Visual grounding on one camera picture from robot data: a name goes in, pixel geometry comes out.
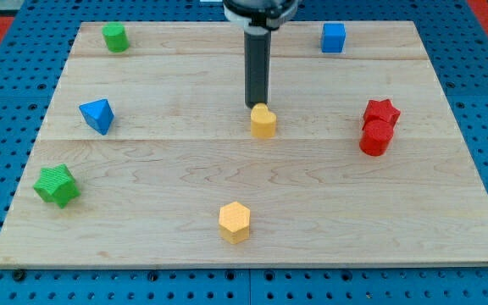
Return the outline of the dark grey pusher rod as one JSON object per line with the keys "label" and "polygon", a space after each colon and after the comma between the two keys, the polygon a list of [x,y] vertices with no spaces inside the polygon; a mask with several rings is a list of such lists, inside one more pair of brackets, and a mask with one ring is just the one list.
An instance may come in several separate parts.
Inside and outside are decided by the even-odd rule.
{"label": "dark grey pusher rod", "polygon": [[271,32],[258,26],[244,30],[245,104],[267,103],[269,95]]}

